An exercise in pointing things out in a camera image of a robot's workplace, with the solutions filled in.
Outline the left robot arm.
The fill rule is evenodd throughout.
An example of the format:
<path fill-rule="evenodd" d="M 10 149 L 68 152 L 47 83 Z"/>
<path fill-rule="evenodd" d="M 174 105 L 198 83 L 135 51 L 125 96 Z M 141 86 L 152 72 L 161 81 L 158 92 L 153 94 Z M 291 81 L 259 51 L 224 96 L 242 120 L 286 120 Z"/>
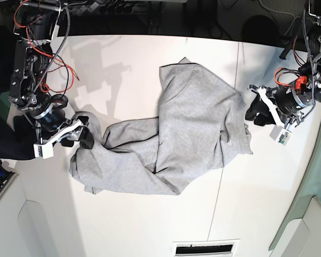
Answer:
<path fill-rule="evenodd" d="M 321 1 L 307 2 L 301 28 L 306 59 L 300 59 L 295 50 L 297 34 L 292 36 L 280 55 L 285 59 L 291 51 L 298 69 L 277 69 L 273 74 L 275 87 L 249 87 L 256 97 L 246 111 L 245 119 L 255 125 L 276 124 L 284 128 L 299 125 L 308 117 L 302 110 L 309 108 L 313 111 L 316 104 L 321 103 Z"/>

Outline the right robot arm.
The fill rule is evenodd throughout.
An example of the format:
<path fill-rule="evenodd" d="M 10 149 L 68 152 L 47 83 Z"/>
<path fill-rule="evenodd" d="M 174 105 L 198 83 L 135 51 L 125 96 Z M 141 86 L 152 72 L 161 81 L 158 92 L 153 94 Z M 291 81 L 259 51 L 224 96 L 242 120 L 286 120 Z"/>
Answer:
<path fill-rule="evenodd" d="M 67 39 L 71 25 L 70 7 L 66 1 L 21 1 L 13 14 L 13 33 L 18 40 L 9 101 L 35 130 L 38 155 L 58 142 L 65 147 L 72 147 L 76 141 L 84 149 L 94 146 L 88 117 L 68 118 L 65 113 L 68 106 L 65 93 L 78 78 L 59 54 L 65 41 L 56 51 L 50 45 L 61 15 L 66 18 L 64 39 Z M 52 90 L 47 85 L 47 75 L 53 72 L 53 65 L 66 70 L 64 89 Z"/>

